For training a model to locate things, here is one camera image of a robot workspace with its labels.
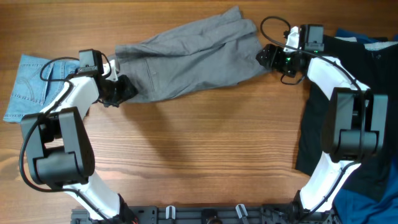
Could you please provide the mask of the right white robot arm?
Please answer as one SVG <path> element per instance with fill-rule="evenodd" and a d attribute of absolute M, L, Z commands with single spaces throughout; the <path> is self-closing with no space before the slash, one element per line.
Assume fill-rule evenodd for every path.
<path fill-rule="evenodd" d="M 268 44 L 256 55 L 265 68 L 292 77 L 302 72 L 328 98 L 321 130 L 321 156 L 307 184 L 297 192 L 294 209 L 306 215 L 331 210 L 348 177 L 381 150 L 387 96 L 372 94 L 335 57 Z"/>

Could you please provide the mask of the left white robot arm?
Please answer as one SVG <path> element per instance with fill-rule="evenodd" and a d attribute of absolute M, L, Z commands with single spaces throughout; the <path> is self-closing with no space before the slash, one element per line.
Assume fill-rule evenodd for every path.
<path fill-rule="evenodd" d="M 45 193 L 64 192 L 88 211 L 92 223 L 138 223 L 122 196 L 95 172 L 95 156 L 83 124 L 90 106 L 118 107 L 138 91 L 125 75 L 116 75 L 104 53 L 79 52 L 80 66 L 61 79 L 63 90 L 42 111 L 21 121 L 19 170 L 30 188 Z"/>

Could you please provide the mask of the grey shorts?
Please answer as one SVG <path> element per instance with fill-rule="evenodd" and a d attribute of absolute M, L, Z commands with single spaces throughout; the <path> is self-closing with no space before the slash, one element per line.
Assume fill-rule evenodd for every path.
<path fill-rule="evenodd" d="M 267 73 L 256 55 L 257 27 L 235 6 L 138 44 L 115 48 L 119 71 L 138 94 L 131 103 L 169 100 L 195 91 L 237 85 Z"/>

